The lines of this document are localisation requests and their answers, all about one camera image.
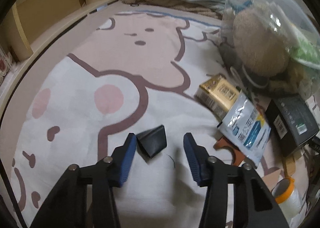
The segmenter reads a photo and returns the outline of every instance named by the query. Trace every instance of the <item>black folded paper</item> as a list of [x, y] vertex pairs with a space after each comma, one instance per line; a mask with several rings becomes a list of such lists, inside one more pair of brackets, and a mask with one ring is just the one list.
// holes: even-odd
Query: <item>black folded paper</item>
[[136, 137], [141, 152], [151, 159], [167, 147], [167, 138], [163, 125], [141, 132]]

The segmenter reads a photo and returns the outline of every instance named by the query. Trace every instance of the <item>screw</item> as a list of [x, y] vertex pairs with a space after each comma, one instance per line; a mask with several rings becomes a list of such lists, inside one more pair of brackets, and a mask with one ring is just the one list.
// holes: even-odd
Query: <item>screw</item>
[[77, 164], [71, 164], [71, 165], [68, 167], [68, 169], [71, 170], [71, 171], [74, 171], [74, 170], [77, 169], [77, 167], [78, 167]]
[[218, 161], [218, 159], [215, 156], [209, 156], [208, 157], [208, 161], [210, 163], [216, 163]]
[[104, 163], [111, 163], [112, 161], [113, 161], [112, 157], [105, 157], [105, 158], [103, 159], [103, 162], [104, 162]]
[[245, 163], [242, 165], [242, 167], [245, 169], [245, 170], [251, 170], [252, 169], [252, 166], [248, 163]]

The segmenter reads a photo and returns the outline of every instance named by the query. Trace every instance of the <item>pink object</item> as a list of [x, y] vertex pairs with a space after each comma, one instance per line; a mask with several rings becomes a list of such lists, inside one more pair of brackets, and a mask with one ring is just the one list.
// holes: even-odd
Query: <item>pink object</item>
[[33, 103], [33, 107], [32, 107], [32, 116], [35, 119], [40, 118], [44, 114], [45, 110], [47, 109], [47, 105], [49, 103], [50, 95], [51, 95], [51, 92], [50, 92], [50, 89], [48, 88], [43, 89], [36, 95]]
[[123, 94], [118, 87], [106, 84], [95, 91], [94, 102], [102, 114], [115, 113], [123, 105]]

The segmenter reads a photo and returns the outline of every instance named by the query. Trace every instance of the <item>orange-brown plastic object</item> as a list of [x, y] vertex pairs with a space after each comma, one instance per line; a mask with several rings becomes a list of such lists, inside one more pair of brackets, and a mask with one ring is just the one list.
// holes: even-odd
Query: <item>orange-brown plastic object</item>
[[219, 139], [213, 146], [215, 150], [227, 149], [232, 153], [232, 165], [239, 166], [241, 162], [245, 159], [245, 155], [233, 145], [225, 136]]

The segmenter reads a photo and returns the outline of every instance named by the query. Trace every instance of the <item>orange ring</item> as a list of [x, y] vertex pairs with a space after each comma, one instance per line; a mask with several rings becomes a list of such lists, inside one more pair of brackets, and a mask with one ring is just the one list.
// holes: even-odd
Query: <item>orange ring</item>
[[276, 197], [277, 204], [281, 204], [285, 200], [287, 200], [290, 197], [290, 195], [292, 194], [293, 190], [294, 190], [294, 179], [291, 178], [291, 177], [289, 177], [288, 179], [290, 181], [289, 186], [288, 186], [287, 190], [283, 194], [281, 194], [281, 195]]

